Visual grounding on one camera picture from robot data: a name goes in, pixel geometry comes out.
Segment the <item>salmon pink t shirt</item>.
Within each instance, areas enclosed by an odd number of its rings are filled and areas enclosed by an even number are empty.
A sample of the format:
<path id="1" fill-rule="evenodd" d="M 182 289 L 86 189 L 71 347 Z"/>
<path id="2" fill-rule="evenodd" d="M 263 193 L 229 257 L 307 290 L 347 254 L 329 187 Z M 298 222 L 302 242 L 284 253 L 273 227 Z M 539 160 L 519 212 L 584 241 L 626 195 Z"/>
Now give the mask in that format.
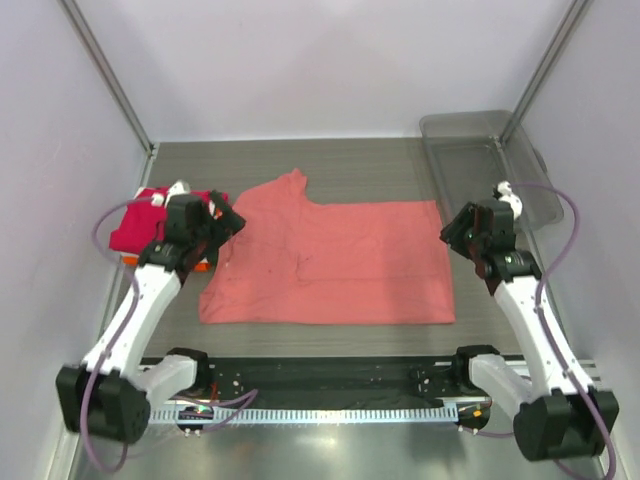
<path id="1" fill-rule="evenodd" d="M 456 320 L 435 201 L 318 204 L 295 169 L 244 191 L 245 227 L 199 298 L 205 325 L 438 325 Z"/>

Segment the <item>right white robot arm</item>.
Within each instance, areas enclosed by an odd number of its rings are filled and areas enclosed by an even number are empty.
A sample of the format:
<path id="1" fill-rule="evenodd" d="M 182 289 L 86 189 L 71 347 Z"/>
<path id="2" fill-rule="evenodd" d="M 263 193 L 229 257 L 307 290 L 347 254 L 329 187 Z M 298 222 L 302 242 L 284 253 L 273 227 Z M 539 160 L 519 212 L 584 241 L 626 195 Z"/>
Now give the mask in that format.
<path id="1" fill-rule="evenodd" d="M 532 253 L 516 246 L 516 218 L 504 200 L 469 202 L 440 238 L 473 262 L 516 335 L 529 377 L 523 379 L 490 346 L 461 347 L 452 386 L 467 396 L 486 392 L 511 418 L 529 461 L 599 456 L 612 448 L 619 404 L 612 391 L 595 386 L 554 315 L 545 312 L 543 274 Z"/>

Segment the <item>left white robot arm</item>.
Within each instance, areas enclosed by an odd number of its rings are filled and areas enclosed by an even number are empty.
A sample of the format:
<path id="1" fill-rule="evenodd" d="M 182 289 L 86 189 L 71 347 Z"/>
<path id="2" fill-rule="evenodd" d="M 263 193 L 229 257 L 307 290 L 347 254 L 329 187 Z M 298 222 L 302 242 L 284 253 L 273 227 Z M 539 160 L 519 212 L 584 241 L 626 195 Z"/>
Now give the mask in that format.
<path id="1" fill-rule="evenodd" d="M 146 371 L 144 351 L 165 310 L 201 262 L 216 265 L 220 248 L 245 226 L 226 194 L 154 196 L 165 214 L 130 274 L 130 287 L 99 341 L 77 365 L 64 365 L 55 385 L 66 429 L 132 445 L 151 412 L 179 393 L 205 397 L 213 385 L 208 355 L 176 347 Z"/>

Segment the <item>magenta folded t shirt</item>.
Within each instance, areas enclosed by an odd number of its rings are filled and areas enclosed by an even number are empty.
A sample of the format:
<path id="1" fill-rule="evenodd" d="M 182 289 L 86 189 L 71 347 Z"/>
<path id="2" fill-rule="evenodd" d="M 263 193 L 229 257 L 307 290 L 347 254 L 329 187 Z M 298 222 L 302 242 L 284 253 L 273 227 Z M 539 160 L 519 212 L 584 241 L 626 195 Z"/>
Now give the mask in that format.
<path id="1" fill-rule="evenodd" d="M 120 225 L 110 234 L 109 247 L 112 250 L 138 255 L 151 242 L 163 240 L 166 207 L 154 207 L 150 203 L 151 194 L 156 188 L 146 187 L 139 190 L 132 202 L 127 205 Z M 191 191 L 190 194 L 201 197 L 208 207 L 210 191 Z M 228 237 L 215 222 L 214 226 L 218 246 L 232 238 Z"/>

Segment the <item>clear plastic bin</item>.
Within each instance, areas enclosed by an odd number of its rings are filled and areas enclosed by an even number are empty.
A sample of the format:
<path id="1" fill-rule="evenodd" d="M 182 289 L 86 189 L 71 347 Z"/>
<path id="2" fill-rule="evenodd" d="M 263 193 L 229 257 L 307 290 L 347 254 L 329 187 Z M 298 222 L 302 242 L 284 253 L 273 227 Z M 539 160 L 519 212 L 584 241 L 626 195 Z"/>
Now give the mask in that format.
<path id="1" fill-rule="evenodd" d="M 524 129 L 517 127 L 502 139 L 511 116 L 508 110 L 487 110 L 426 115 L 419 121 L 445 224 L 466 203 L 490 197 L 502 181 L 537 185 L 517 191 L 528 228 L 538 230 L 563 219 L 560 199 L 542 188 L 551 184 L 546 164 Z"/>

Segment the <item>aluminium frame rail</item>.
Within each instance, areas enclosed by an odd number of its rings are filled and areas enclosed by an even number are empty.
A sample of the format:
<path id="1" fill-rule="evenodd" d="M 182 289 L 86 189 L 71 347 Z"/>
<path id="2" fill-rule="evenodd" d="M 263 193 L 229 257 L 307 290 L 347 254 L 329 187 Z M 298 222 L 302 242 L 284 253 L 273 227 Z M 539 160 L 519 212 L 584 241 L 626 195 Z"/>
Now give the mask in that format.
<path id="1" fill-rule="evenodd" d="M 601 375 L 593 360 L 577 360 L 572 367 L 572 371 L 583 387 L 602 384 Z"/>

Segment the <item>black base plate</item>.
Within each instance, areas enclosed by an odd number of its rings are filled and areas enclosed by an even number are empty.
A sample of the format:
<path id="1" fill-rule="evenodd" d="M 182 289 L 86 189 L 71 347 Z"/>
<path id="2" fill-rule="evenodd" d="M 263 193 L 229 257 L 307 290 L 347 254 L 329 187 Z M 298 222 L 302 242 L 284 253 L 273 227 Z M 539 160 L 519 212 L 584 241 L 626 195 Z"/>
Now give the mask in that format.
<path id="1" fill-rule="evenodd" d="M 257 409 L 373 410 L 487 396 L 459 379 L 450 356 L 218 357 L 209 368 L 187 397 L 226 401 L 257 390 Z"/>

